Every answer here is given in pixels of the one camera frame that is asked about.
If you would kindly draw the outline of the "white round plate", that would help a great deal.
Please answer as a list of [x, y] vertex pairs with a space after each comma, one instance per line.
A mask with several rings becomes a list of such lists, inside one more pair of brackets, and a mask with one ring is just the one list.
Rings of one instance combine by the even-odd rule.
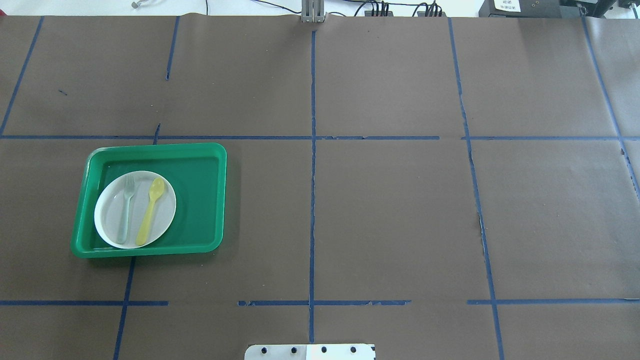
[[[135, 195], [130, 206], [130, 223], [128, 239], [125, 244], [118, 244], [119, 230], [123, 210], [123, 190], [125, 177], [132, 174], [135, 178]], [[149, 188], [153, 180], [161, 177], [164, 180], [164, 194], [154, 207], [149, 237], [144, 246], [136, 246], [135, 241], [149, 202]], [[94, 228], [106, 244], [117, 249], [144, 248], [158, 240], [169, 229], [176, 214], [178, 201], [172, 185], [162, 175], [152, 171], [138, 170], [123, 174], [110, 182], [98, 197], [94, 207]]]

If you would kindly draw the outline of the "black box with label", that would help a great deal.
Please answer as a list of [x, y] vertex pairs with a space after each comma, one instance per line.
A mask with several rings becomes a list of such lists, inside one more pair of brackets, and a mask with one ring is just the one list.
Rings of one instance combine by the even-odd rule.
[[577, 7], [563, 6], [560, 0], [485, 0], [478, 10], [480, 18], [580, 18]]

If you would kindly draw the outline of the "yellow plastic spoon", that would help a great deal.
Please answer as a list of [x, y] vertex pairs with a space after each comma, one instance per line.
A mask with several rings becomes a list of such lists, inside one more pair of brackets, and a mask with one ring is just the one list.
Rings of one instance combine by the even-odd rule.
[[137, 236], [135, 237], [135, 245], [138, 247], [144, 246], [147, 243], [151, 226], [153, 223], [154, 207], [157, 200], [165, 193], [165, 181], [162, 177], [154, 178], [148, 190], [148, 204], [145, 210], [145, 214], [142, 217], [140, 228], [138, 229]]

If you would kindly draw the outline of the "pale green plastic fork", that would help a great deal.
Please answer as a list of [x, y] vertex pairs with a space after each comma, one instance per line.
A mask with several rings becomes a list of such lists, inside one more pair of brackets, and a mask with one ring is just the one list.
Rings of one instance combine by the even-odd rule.
[[128, 239], [130, 232], [131, 201], [136, 193], [135, 178], [132, 174], [126, 174], [125, 186], [123, 189], [123, 209], [121, 214], [120, 228], [118, 233], [118, 244], [123, 245]]

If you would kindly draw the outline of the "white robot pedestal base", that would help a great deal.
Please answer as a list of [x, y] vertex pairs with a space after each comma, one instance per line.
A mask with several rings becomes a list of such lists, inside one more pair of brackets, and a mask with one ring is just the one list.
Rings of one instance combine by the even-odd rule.
[[254, 344], [247, 347], [245, 360], [375, 360], [374, 344]]

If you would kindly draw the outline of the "aluminium frame post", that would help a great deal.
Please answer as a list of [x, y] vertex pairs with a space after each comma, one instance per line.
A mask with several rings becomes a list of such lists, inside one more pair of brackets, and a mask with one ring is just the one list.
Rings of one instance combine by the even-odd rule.
[[324, 0], [302, 0], [301, 1], [301, 21], [302, 23], [324, 23], [327, 12], [325, 11]]

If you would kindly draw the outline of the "green plastic tray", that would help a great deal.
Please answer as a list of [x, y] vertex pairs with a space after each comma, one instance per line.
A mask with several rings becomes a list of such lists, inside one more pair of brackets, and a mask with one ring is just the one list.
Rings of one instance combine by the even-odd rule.
[[[86, 161], [71, 252], [79, 258], [116, 258], [207, 253], [222, 242], [226, 202], [227, 151], [218, 143], [109, 146]], [[126, 173], [160, 174], [176, 194], [176, 213], [167, 231], [148, 246], [118, 249], [107, 244], [94, 225], [102, 191]]]

